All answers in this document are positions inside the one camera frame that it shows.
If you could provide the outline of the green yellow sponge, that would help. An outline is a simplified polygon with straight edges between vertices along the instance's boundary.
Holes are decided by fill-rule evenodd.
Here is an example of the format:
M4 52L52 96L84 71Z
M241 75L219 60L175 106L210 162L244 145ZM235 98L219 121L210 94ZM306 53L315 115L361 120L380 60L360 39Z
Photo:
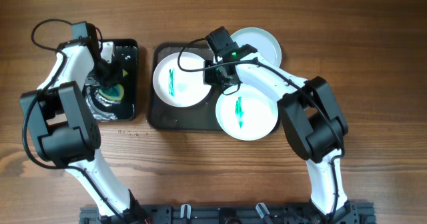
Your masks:
M106 100L120 102L123 100L125 96L125 90L127 87L127 76L128 72L123 69L122 70L122 81L116 85L111 87L101 87L99 89L99 94Z

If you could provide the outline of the white plate front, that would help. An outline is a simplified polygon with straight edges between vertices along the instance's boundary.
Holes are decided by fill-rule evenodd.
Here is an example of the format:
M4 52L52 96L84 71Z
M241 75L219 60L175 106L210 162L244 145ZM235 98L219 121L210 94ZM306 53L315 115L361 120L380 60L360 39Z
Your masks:
M216 119L228 135L255 141L269 135L278 124L278 108L256 88L241 84L227 88L216 102Z

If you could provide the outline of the white plate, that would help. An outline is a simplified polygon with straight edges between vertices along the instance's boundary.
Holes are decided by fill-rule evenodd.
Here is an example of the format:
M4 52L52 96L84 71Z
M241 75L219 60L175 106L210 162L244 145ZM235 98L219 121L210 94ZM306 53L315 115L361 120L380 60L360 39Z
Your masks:
M203 83L203 73L185 72L177 65L179 53L163 58L153 72L153 88L157 96L173 107L191 107L203 101L211 85Z
M216 119L228 135L255 141L269 135L278 124L278 108L256 88L241 84L227 88L216 102Z

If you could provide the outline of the pale blue plate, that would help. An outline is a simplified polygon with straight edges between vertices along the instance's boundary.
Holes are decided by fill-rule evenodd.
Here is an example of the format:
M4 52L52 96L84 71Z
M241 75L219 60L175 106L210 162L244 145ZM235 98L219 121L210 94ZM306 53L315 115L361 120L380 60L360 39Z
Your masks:
M249 44L276 67L282 64L282 49L277 39L266 30L257 27L246 27L231 34L231 38L239 45Z

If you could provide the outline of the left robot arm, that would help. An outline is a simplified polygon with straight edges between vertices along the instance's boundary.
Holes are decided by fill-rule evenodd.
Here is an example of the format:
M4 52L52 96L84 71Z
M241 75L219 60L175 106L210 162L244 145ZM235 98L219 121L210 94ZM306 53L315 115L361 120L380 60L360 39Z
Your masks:
M46 80L20 98L24 151L44 169L73 175L95 201L98 222L150 223L103 158L100 130L83 96L88 77L107 89L122 82L113 42L86 21L71 24L71 31L72 39L53 49L57 60Z

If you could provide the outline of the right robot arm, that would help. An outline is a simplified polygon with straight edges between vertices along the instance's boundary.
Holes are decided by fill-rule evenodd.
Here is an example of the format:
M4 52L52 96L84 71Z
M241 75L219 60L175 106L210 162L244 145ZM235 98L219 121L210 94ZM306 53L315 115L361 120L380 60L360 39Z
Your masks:
M204 39L214 55L205 64L205 82L248 84L277 104L287 142L307 164L311 204L327 222L339 222L348 201L340 173L348 124L328 82L285 72L255 47L238 45L225 27Z

